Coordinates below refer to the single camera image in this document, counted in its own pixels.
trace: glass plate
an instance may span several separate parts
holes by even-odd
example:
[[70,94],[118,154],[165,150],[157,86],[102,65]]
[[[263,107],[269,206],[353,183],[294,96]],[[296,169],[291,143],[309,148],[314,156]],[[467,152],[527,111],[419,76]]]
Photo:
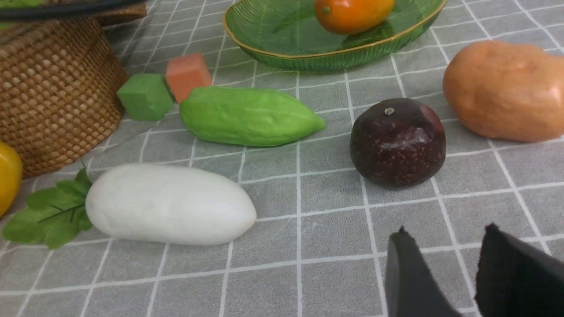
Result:
[[395,0],[379,26],[343,36],[326,31],[313,0],[241,0],[223,15],[227,34],[266,65],[291,71],[336,71],[394,53],[435,22],[447,0]]

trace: gold rim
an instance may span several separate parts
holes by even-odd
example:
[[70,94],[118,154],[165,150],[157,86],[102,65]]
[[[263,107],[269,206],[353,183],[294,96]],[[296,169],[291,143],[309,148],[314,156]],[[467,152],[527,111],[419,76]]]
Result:
[[372,43],[368,43],[368,44],[364,44],[361,46],[357,46],[357,47],[351,47],[350,49],[345,49],[345,50],[339,50],[339,51],[333,51],[333,52],[327,52],[327,53],[318,53],[318,54],[310,54],[310,55],[286,55],[286,54],[278,54],[278,53],[273,53],[273,52],[268,52],[268,51],[263,51],[263,50],[258,50],[255,49],[254,47],[248,46],[246,44],[243,44],[241,42],[239,42],[239,40],[235,37],[235,35],[233,34],[233,32],[231,32],[231,30],[229,29],[229,27],[227,26],[227,22],[225,20],[227,13],[229,12],[229,10],[231,10],[233,7],[235,7],[236,5],[239,5],[241,3],[243,3],[243,1],[245,0],[241,0],[238,3],[235,3],[234,5],[230,6],[224,13],[223,13],[223,27],[225,29],[225,31],[227,32],[227,34],[229,34],[229,36],[231,37],[231,39],[240,47],[255,52],[255,53],[260,53],[262,55],[268,55],[268,56],[274,56],[277,58],[285,58],[285,59],[301,59],[301,58],[314,58],[314,57],[320,57],[320,56],[329,56],[329,55],[337,55],[337,54],[341,54],[341,53],[346,53],[346,52],[352,52],[352,51],[357,51],[357,50],[361,50],[361,49],[365,49],[367,47],[372,47],[372,46],[376,46],[376,45],[380,45],[382,43],[386,43],[386,42],[390,42],[395,40],[398,37],[401,37],[403,35],[405,35],[406,33],[409,33],[411,31],[413,31],[414,29],[420,27],[423,23],[429,21],[430,19],[432,19],[434,16],[436,16],[437,14],[439,14],[439,12],[444,8],[444,6],[447,4],[448,0],[443,0],[443,2],[439,5],[439,7],[429,16],[427,16],[426,18],[424,18],[423,20],[419,21],[417,24],[411,26],[410,28],[392,36],[386,39],[382,39],[380,41],[377,42],[372,42]]

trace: wicker basket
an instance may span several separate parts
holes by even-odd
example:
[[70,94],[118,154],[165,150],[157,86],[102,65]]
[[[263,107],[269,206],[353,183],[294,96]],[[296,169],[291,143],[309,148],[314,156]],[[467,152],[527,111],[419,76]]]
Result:
[[94,18],[25,24],[0,32],[0,140],[24,177],[78,160],[118,126],[127,80]]
[[132,5],[118,10],[104,12],[96,15],[95,17],[102,27],[108,27],[110,25],[132,22],[146,16],[147,6],[145,3],[139,3],[137,5]]

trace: orange cube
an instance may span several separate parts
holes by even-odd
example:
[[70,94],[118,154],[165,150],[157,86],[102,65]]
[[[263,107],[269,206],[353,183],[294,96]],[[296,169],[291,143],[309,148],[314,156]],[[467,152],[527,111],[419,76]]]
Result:
[[212,85],[212,77],[201,53],[171,59],[166,67],[166,81],[177,103],[188,98],[192,89]]

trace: table surface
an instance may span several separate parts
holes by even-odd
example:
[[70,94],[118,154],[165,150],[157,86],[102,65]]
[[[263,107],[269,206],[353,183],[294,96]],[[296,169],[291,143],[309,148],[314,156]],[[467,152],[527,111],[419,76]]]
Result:
[[[247,149],[195,139],[177,111],[157,124],[125,118],[85,157],[92,178],[126,162],[202,168],[239,182],[259,221],[234,243],[205,248],[112,240],[94,228],[54,252],[0,240],[0,315],[387,316],[387,238],[404,225],[452,306],[477,316],[474,278],[489,223],[564,259],[564,138],[518,145],[473,135],[447,107],[442,75],[455,53],[482,39],[562,55],[561,3],[449,0],[433,27],[393,56],[315,75],[245,55],[221,24],[232,0],[149,2],[146,19],[107,30],[128,74],[164,73],[168,59],[202,52],[214,84],[282,90],[327,128],[287,146]],[[390,192],[361,179],[348,143],[353,117],[401,96],[439,114],[448,155],[433,179]],[[79,167],[27,180],[14,209]]]

